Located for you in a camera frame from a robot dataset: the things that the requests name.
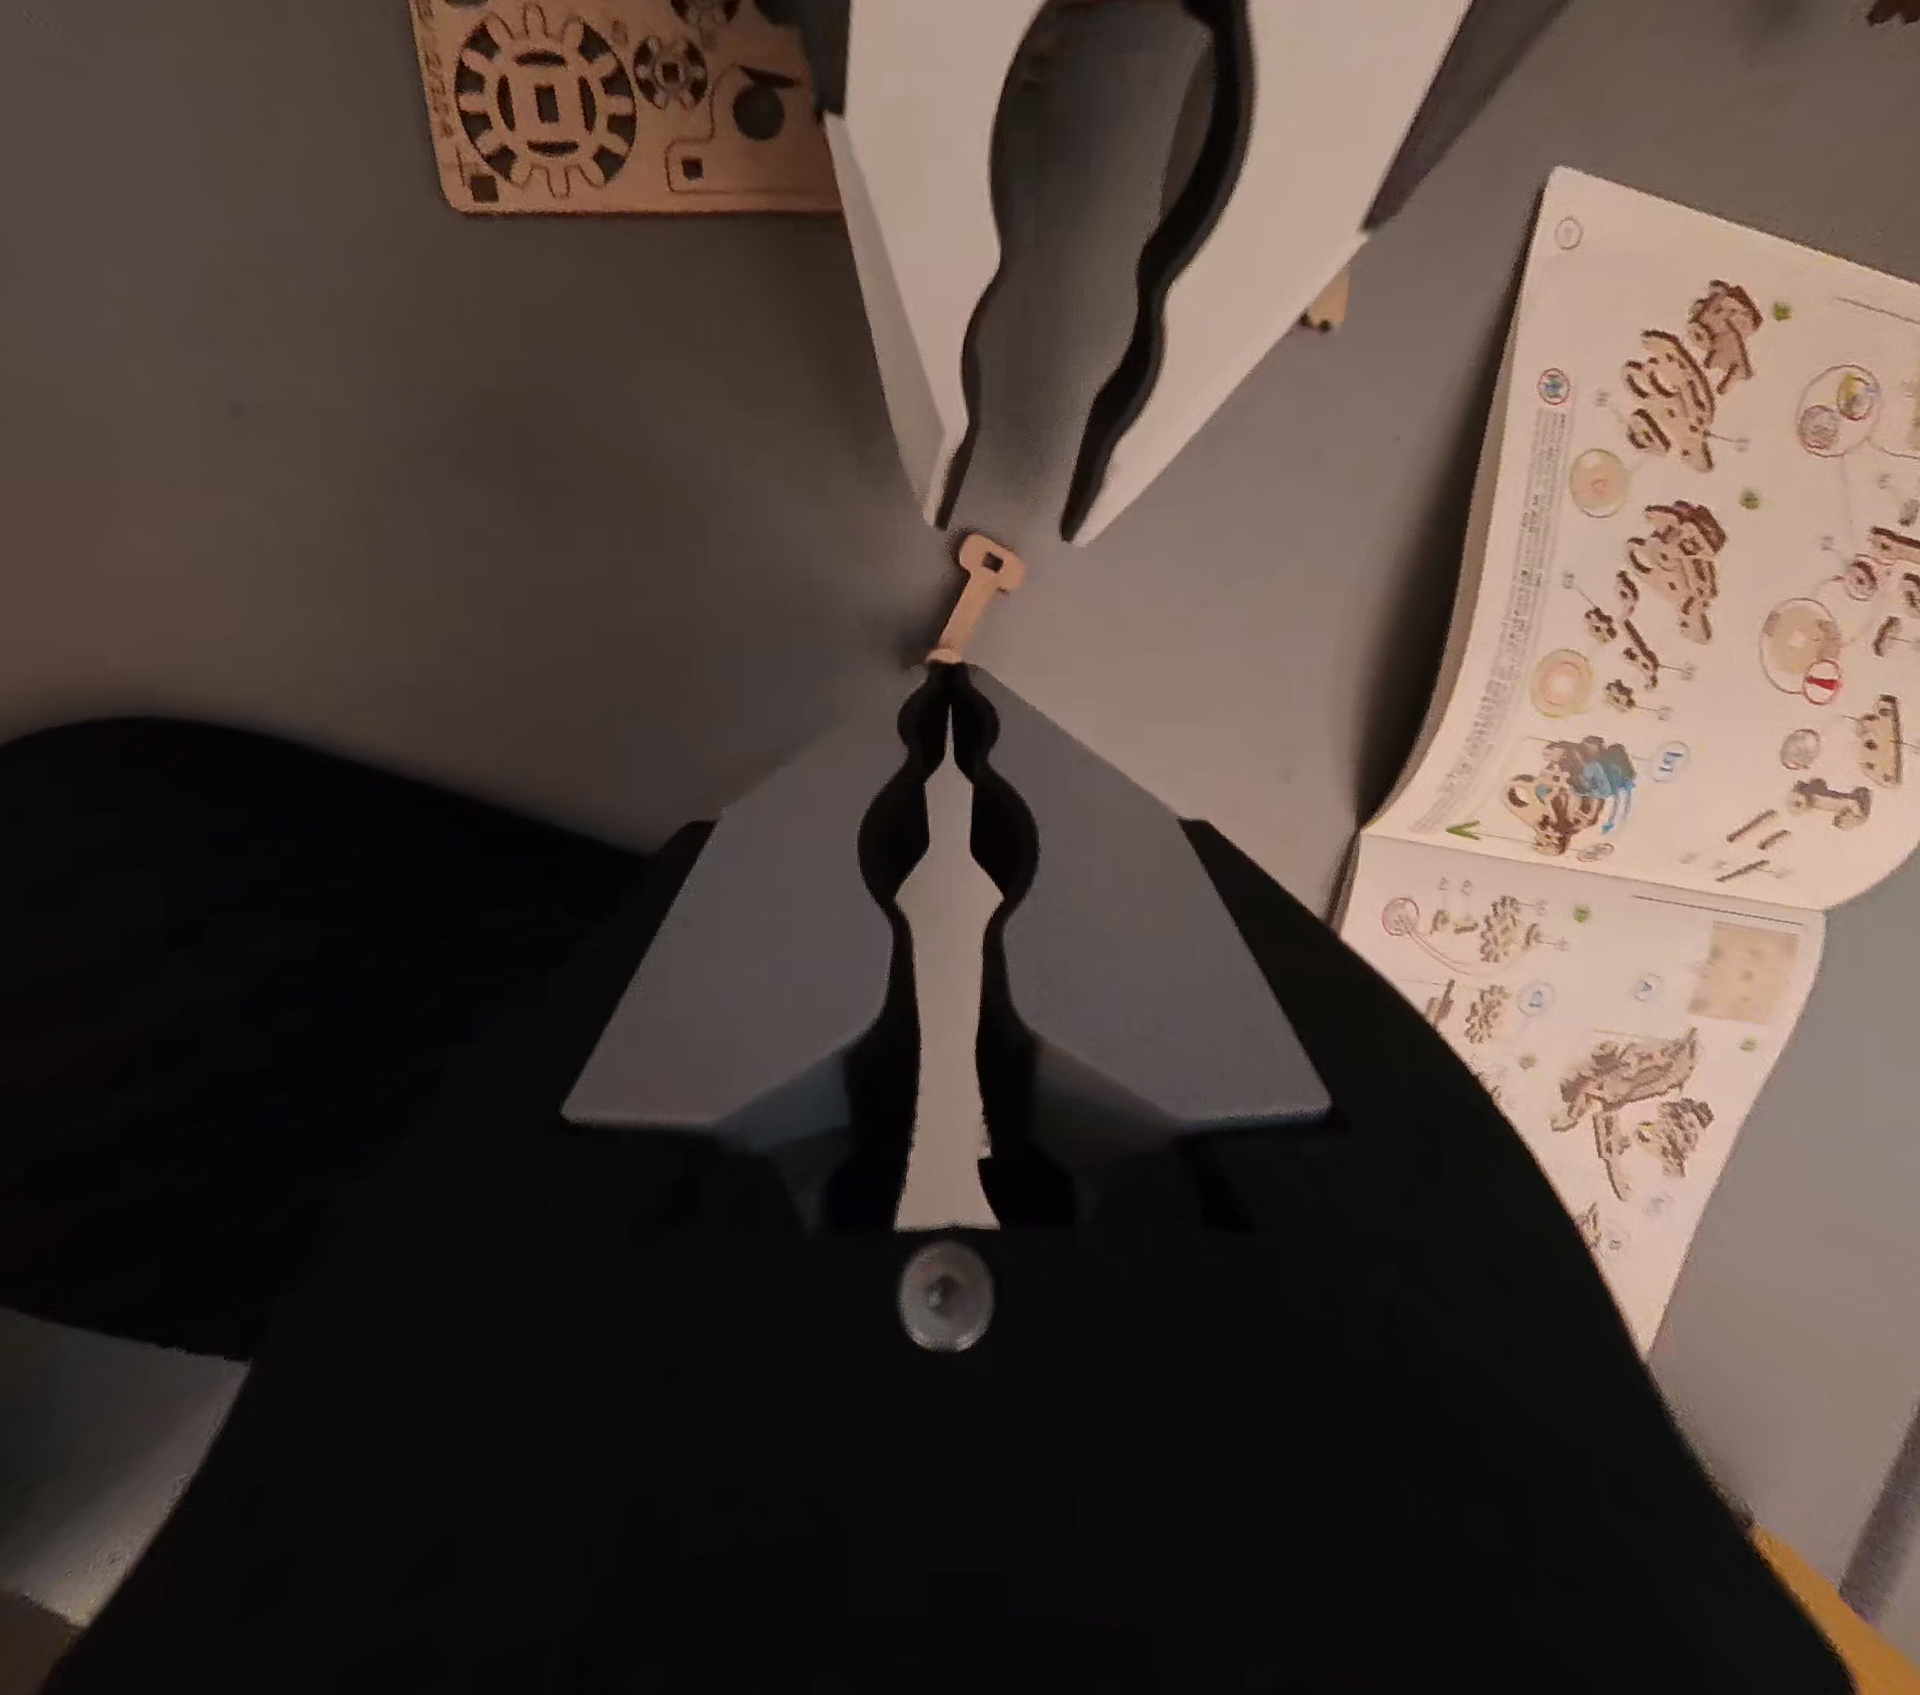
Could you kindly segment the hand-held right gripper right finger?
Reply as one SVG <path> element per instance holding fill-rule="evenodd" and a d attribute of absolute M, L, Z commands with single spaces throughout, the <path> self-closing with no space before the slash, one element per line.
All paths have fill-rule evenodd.
<path fill-rule="evenodd" d="M 981 935 L 979 1180 L 1005 1229 L 1085 1219 L 1195 1139 L 1326 1123 L 1330 1096 L 1187 827 L 983 668 L 956 672 Z"/>

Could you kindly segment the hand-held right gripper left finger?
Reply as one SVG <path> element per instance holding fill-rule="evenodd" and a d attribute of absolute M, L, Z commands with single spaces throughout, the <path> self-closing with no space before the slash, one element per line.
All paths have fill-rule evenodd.
<path fill-rule="evenodd" d="M 899 894 L 948 706 L 936 668 L 881 684 L 707 827 L 570 1123 L 760 1156 L 809 1227 L 897 1227 L 923 1078 Z"/>

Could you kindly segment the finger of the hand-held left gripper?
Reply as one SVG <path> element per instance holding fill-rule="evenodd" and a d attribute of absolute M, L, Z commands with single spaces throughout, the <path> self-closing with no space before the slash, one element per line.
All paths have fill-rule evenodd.
<path fill-rule="evenodd" d="M 1213 43 L 1207 128 L 1140 249 L 1064 541 L 1089 543 L 1136 502 L 1360 253 L 1471 2 L 1183 0 Z"/>
<path fill-rule="evenodd" d="M 825 132 L 903 476 L 946 527 L 977 427 L 972 333 L 1001 269 L 995 126 L 1052 0 L 850 0 Z"/>

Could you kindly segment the small wooden model part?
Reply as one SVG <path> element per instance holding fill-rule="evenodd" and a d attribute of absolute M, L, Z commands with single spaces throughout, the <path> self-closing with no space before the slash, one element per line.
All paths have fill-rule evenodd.
<path fill-rule="evenodd" d="M 938 637 L 925 655 L 927 668 L 966 663 L 989 608 L 1013 596 L 1025 582 L 1025 559 L 983 531 L 968 531 L 956 547 L 962 588 Z"/>

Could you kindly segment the model instruction booklet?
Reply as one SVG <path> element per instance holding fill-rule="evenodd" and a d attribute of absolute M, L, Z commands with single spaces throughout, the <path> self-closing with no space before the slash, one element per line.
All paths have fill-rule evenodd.
<path fill-rule="evenodd" d="M 1501 1107 L 1642 1352 L 1916 853 L 1916 286 L 1557 169 L 1434 704 L 1338 931 Z"/>

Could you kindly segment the yellow panel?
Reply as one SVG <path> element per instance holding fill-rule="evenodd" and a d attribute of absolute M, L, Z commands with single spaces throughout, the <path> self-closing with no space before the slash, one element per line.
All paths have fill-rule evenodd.
<path fill-rule="evenodd" d="M 1836 1584 L 1761 1525 L 1753 1525 L 1749 1538 L 1798 1609 L 1834 1648 L 1855 1693 L 1918 1693 L 1916 1662 L 1849 1607 Z"/>

